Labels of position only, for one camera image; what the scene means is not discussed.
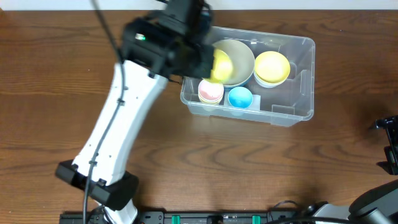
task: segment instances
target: green tape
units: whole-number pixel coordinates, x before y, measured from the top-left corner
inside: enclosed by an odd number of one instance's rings
[[[261,224],[261,217],[259,215],[253,215],[253,224]]]
[[[180,216],[179,215],[172,216],[172,224],[180,224]]]

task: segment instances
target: white wall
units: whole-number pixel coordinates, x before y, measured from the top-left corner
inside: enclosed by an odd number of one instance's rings
[[[102,9],[161,9],[155,0],[98,0]],[[398,0],[207,0],[213,9],[398,9]],[[89,0],[0,0],[3,10],[90,10]]]

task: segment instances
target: clear plastic container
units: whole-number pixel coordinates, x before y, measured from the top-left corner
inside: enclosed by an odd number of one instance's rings
[[[308,37],[253,32],[248,30],[213,27],[206,38],[206,44],[223,39],[234,39],[245,43],[254,56],[266,51],[279,52],[290,63],[290,75],[282,84],[264,88],[257,84],[252,75],[243,85],[254,95],[253,106],[241,109],[229,105],[222,99],[219,105],[201,103],[198,85],[201,80],[184,79],[181,101],[193,114],[202,116],[223,116],[270,123],[278,126],[292,126],[299,121],[308,121],[314,114],[315,43]],[[229,89],[225,89],[224,98]]]

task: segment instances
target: pink bowl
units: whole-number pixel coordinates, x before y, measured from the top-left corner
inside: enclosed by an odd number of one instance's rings
[[[202,80],[198,87],[199,95],[205,100],[218,100],[224,95],[224,86],[220,83],[210,83]]]

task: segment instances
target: wooden table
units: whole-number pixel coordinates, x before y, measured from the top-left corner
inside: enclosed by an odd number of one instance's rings
[[[145,12],[106,12],[113,32]],[[316,45],[315,116],[291,128],[193,116],[169,84],[129,158],[139,207],[265,210],[281,200],[349,205],[395,179],[378,118],[398,114],[397,11],[217,11],[217,26]],[[93,12],[0,13],[0,223],[57,223],[83,192],[54,176],[88,139],[115,57]],[[90,208],[95,203],[90,201]]]

